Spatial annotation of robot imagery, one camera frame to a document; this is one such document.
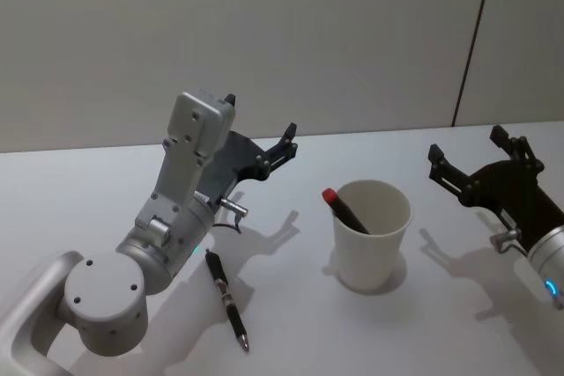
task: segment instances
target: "white paper cup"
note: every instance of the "white paper cup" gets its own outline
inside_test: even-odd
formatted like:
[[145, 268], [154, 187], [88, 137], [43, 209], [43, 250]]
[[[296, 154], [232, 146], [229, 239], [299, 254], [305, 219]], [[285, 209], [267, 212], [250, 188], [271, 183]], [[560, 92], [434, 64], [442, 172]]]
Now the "white paper cup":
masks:
[[349, 182], [337, 194], [369, 232], [354, 231], [333, 216], [339, 278], [355, 291], [376, 290], [396, 265], [412, 207], [404, 193], [382, 181]]

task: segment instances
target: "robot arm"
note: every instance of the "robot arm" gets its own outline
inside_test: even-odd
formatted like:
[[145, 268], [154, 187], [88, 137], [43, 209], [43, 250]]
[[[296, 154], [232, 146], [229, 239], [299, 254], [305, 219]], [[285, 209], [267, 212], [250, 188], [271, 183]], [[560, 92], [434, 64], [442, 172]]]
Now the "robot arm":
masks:
[[490, 139], [509, 160], [486, 165], [468, 176], [452, 166], [441, 149], [429, 149], [429, 178], [436, 181], [465, 207], [493, 212], [508, 229], [490, 240], [498, 253], [512, 246], [523, 252], [545, 281], [554, 304], [564, 302], [564, 212], [538, 186], [537, 175], [545, 167], [522, 136], [509, 138], [499, 125]]
[[228, 200], [236, 184], [264, 181], [295, 157], [295, 124], [264, 151], [230, 131], [234, 103], [233, 94], [224, 100], [206, 92], [178, 97], [157, 184], [130, 233], [113, 253], [84, 259], [69, 252], [31, 279], [0, 318], [1, 374], [69, 375], [45, 357], [64, 323], [102, 356], [123, 354], [141, 341], [148, 324], [146, 295], [170, 285], [220, 207], [237, 218], [247, 214]]

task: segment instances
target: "white wall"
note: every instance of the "white wall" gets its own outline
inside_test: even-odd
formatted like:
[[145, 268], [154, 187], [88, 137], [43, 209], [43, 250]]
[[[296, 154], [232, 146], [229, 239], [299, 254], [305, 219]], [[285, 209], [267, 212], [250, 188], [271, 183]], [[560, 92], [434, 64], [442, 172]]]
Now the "white wall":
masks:
[[0, 151], [157, 143], [174, 97], [279, 135], [449, 125], [479, 0], [0, 0]]
[[457, 125], [564, 119], [564, 3], [486, 0]]

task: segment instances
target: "table surface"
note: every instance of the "table surface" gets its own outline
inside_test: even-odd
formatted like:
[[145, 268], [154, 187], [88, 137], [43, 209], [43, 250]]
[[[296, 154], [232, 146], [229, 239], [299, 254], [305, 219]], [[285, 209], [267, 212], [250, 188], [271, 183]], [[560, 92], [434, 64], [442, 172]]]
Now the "table surface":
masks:
[[[564, 205], [564, 122], [507, 125], [546, 165], [539, 183]], [[299, 137], [296, 159], [234, 192], [250, 208], [242, 234], [214, 229], [172, 285], [148, 299], [149, 329], [130, 353], [101, 358], [66, 327], [49, 357], [83, 375], [562, 374], [564, 312], [514, 251], [488, 238], [501, 226], [466, 209], [427, 176], [429, 145], [467, 173], [504, 153], [491, 127]], [[259, 140], [263, 147], [273, 140]], [[111, 251], [150, 194], [160, 146], [0, 155], [0, 292], [57, 250]], [[374, 295], [335, 278], [333, 228], [321, 192], [378, 179], [413, 207], [398, 265]], [[233, 216], [220, 215], [220, 219]], [[204, 262], [224, 262], [250, 353], [234, 339]]]

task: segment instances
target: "black pen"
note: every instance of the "black pen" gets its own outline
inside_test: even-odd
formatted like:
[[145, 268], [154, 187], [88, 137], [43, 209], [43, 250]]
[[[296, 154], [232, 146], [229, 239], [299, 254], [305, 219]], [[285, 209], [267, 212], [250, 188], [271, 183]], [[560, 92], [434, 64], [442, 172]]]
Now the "black pen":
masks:
[[368, 229], [359, 221], [351, 208], [339, 198], [335, 190], [327, 188], [323, 191], [322, 196], [323, 200], [332, 208], [337, 219], [343, 222], [345, 226], [356, 232], [368, 233]]
[[223, 307], [226, 309], [229, 321], [231, 321], [231, 326], [233, 327], [237, 341], [239, 341], [239, 345], [246, 352], [249, 352], [249, 337], [247, 336], [247, 330], [243, 326], [239, 310], [237, 310], [233, 297], [229, 293], [229, 284], [227, 283], [226, 274], [221, 266], [221, 260], [217, 254], [213, 253], [209, 249], [206, 249], [205, 262], [208, 263], [211, 277], [213, 278], [215, 286], [218, 288], [221, 301], [223, 302]]

